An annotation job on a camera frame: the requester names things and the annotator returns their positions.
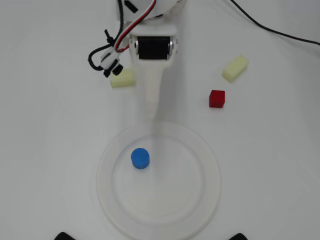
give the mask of transparent plate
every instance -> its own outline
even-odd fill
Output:
[[[136,169],[131,153],[149,152]],[[97,172],[97,193],[106,216],[136,240],[184,240],[214,216],[221,197],[217,160],[195,132],[169,122],[143,122],[117,136]]]

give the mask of black object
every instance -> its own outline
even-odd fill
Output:
[[[167,60],[169,36],[138,36],[138,54],[142,60]]]
[[[260,28],[264,29],[264,30],[267,30],[269,32],[272,32],[274,34],[278,34],[278,35],[281,35],[281,36],[284,36],[284,37],[287,37],[287,38],[290,38],[290,39],[294,39],[294,40],[298,40],[298,41],[301,41],[301,42],[306,42],[306,43],[310,43],[310,44],[316,44],[316,45],[319,45],[320,46],[320,42],[317,42],[317,41],[310,41],[310,40],[306,40],[306,39],[303,39],[303,38],[299,38],[299,37],[295,37],[295,36],[291,36],[291,35],[288,35],[288,34],[285,34],[285,33],[282,33],[282,32],[279,32],[279,31],[275,31],[275,30],[272,30],[266,26],[263,26],[261,25],[260,23],[258,23],[256,20],[254,20],[248,13],[245,12],[245,10],[243,10],[234,0],[230,0],[244,15],[246,15],[254,24],[256,24],[257,26],[259,26]]]
[[[112,72],[114,75],[118,76],[122,72],[123,69],[124,69],[124,66],[119,64]]]
[[[104,69],[101,66],[96,66],[94,64],[93,60],[92,60],[92,57],[98,52],[101,52],[101,51],[106,50],[106,49],[108,49],[110,47],[113,47],[115,42],[116,42],[116,40],[118,39],[118,37],[120,36],[120,34],[124,30],[125,20],[124,20],[124,8],[123,8],[123,5],[122,5],[122,0],[117,0],[117,2],[118,2],[118,6],[119,6],[119,13],[120,13],[120,27],[119,27],[118,34],[116,35],[115,39],[113,39],[112,37],[110,37],[108,31],[105,30],[104,33],[106,34],[106,39],[107,39],[107,42],[109,44],[93,50],[88,56],[88,62],[90,64],[90,66],[96,71],[102,71]]]
[[[69,236],[68,234],[66,234],[65,232],[60,232],[58,236],[55,237],[54,240],[75,240],[75,239]]]
[[[128,9],[130,9],[130,11],[133,12],[134,14],[135,14],[136,12],[138,12],[138,8],[136,8],[136,6],[133,5],[133,3],[130,2],[129,0],[125,0],[125,1],[124,1],[124,5],[125,5]]]
[[[230,240],[248,240],[248,239],[242,233],[238,233],[237,235],[232,237]]]

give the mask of black cable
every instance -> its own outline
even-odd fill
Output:
[[[295,37],[295,36],[291,36],[291,35],[288,35],[288,34],[285,34],[285,33],[282,33],[282,32],[279,32],[279,31],[275,31],[275,30],[272,30],[268,27],[265,27],[263,25],[261,25],[260,23],[258,23],[256,20],[254,20],[248,13],[245,12],[245,10],[243,10],[234,0],[230,0],[244,15],[246,15],[252,22],[254,22],[256,25],[258,25],[260,28],[264,29],[264,30],[267,30],[269,32],[272,32],[274,34],[278,34],[278,35],[281,35],[281,36],[284,36],[284,37],[287,37],[287,38],[290,38],[290,39],[295,39],[295,40],[298,40],[298,41],[301,41],[301,42],[306,42],[306,43],[310,43],[310,44],[316,44],[316,45],[319,45],[320,46],[320,42],[317,42],[317,41],[310,41],[310,40],[306,40],[306,39],[303,39],[303,38],[299,38],[299,37]]]
[[[118,39],[118,37],[120,36],[120,34],[123,32],[124,30],[124,23],[125,23],[125,20],[124,20],[124,6],[122,5],[122,0],[117,0],[118,1],[118,6],[119,6],[119,15],[120,15],[120,27],[119,27],[119,32],[116,36],[115,39],[113,39],[109,33],[108,33],[108,30],[104,30],[104,33],[106,35],[106,40],[107,42],[109,43],[108,45],[105,45],[105,46],[102,46],[102,47],[99,47],[95,50],[93,50],[89,56],[88,56],[88,62],[90,64],[90,66],[96,70],[96,71],[102,71],[104,70],[101,66],[96,66],[92,60],[92,57],[98,53],[98,52],[101,52],[102,50],[105,50],[105,49],[108,49],[110,47],[113,47],[116,40]]]
[[[93,50],[93,51],[89,54],[88,62],[89,62],[89,64],[90,64],[90,66],[91,66],[94,70],[96,70],[96,71],[102,71],[102,70],[104,70],[104,69],[103,69],[101,66],[96,66],[96,65],[94,64],[94,62],[92,61],[92,57],[93,57],[96,53],[101,52],[102,50],[108,49],[108,48],[110,48],[111,46],[112,46],[111,44],[108,44],[108,45],[99,47],[99,48],[97,48],[96,50]]]

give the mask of yellow foam block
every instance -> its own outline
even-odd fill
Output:
[[[133,67],[124,68],[122,72],[116,76],[111,74],[110,85],[112,88],[122,88],[136,85],[136,71]]]
[[[248,66],[249,61],[242,55],[237,56],[226,68],[222,77],[232,83]]]

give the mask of red block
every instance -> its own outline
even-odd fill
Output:
[[[225,104],[225,91],[212,90],[209,99],[210,108],[222,109]]]

